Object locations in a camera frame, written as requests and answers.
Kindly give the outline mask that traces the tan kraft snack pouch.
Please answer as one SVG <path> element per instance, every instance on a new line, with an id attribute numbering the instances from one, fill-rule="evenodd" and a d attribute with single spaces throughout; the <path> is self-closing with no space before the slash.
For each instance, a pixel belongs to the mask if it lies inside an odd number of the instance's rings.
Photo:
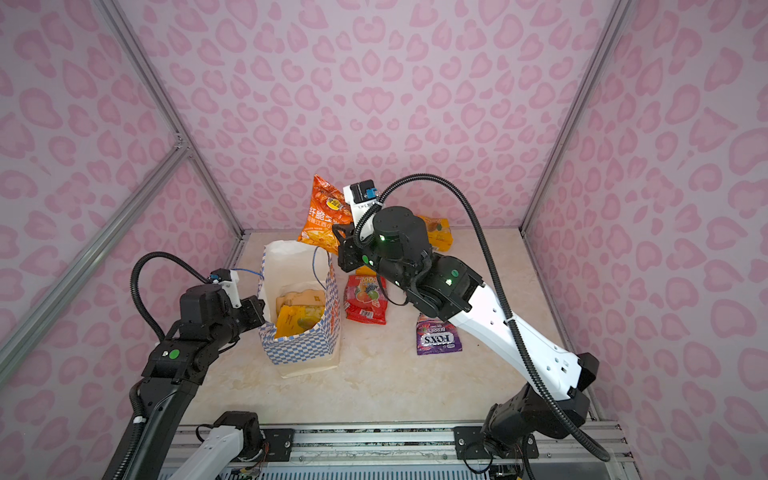
<path id="1" fill-rule="evenodd" d="M 301 292 L 288 292 L 276 299 L 276 312 L 280 313 L 285 306 L 324 307 L 326 296 L 324 290 L 307 289 Z"/>

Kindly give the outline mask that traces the blue checkered paper bag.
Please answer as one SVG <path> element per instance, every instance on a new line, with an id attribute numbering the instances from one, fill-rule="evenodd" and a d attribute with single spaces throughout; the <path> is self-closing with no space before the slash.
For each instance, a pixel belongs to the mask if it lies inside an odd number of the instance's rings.
<path id="1" fill-rule="evenodd" d="M 266 303 L 261 344 L 283 378 L 336 368 L 341 351 L 341 300 L 334 258 L 319 247 L 268 244 L 259 297 Z"/>

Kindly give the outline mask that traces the orange corn chips bag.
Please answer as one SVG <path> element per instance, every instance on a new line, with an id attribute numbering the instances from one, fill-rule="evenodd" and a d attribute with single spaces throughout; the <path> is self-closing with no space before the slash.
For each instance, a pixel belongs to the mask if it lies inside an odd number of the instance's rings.
<path id="1" fill-rule="evenodd" d="M 339 241 L 333 233 L 333 226 L 347 225 L 352 221 L 350 206 L 345 201 L 344 194 L 319 175 L 315 175 L 308 215 L 297 240 L 336 255 Z"/>

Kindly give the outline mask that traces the purple Fox's candy bag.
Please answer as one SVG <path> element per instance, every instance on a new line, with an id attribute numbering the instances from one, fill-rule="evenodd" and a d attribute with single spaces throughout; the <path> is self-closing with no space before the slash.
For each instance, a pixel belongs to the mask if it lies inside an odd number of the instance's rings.
<path id="1" fill-rule="evenodd" d="M 461 352 L 463 345 L 458 330 L 449 322 L 420 314 L 416 322 L 416 353 L 418 356 Z"/>

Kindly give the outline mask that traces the yellow mango snack bag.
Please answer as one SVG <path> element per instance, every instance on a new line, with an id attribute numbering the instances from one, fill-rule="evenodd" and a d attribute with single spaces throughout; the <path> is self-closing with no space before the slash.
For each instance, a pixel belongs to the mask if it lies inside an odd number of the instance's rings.
<path id="1" fill-rule="evenodd" d="M 311 330 L 324 316 L 325 307 L 285 306 L 278 313 L 275 339 Z"/>

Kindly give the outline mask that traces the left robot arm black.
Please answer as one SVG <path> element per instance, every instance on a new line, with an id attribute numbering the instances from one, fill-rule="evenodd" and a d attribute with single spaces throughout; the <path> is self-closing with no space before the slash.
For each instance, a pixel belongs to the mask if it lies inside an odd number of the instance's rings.
<path id="1" fill-rule="evenodd" d="M 156 479 L 180 422 L 210 366 L 227 345 L 263 326 L 265 302 L 249 296 L 236 307 L 220 285 L 188 289 L 180 319 L 150 352 L 129 390 L 132 415 L 103 477 Z"/>

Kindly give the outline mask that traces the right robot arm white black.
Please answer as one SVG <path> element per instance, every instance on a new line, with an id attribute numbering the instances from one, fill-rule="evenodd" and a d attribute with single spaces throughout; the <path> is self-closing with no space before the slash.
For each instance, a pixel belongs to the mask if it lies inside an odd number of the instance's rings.
<path id="1" fill-rule="evenodd" d="M 514 367 L 526 380 L 509 401 L 491 407 L 481 446 L 492 456 L 524 456 L 534 433 L 572 437 L 601 461 L 607 450 L 582 430 L 590 407 L 586 388 L 598 360 L 563 349 L 505 309 L 498 290 L 457 257 L 436 252 L 425 222 L 405 207 L 374 207 L 364 235 L 354 223 L 335 224 L 338 263 L 346 272 L 369 267 L 400 288 L 424 316 L 466 332 Z"/>

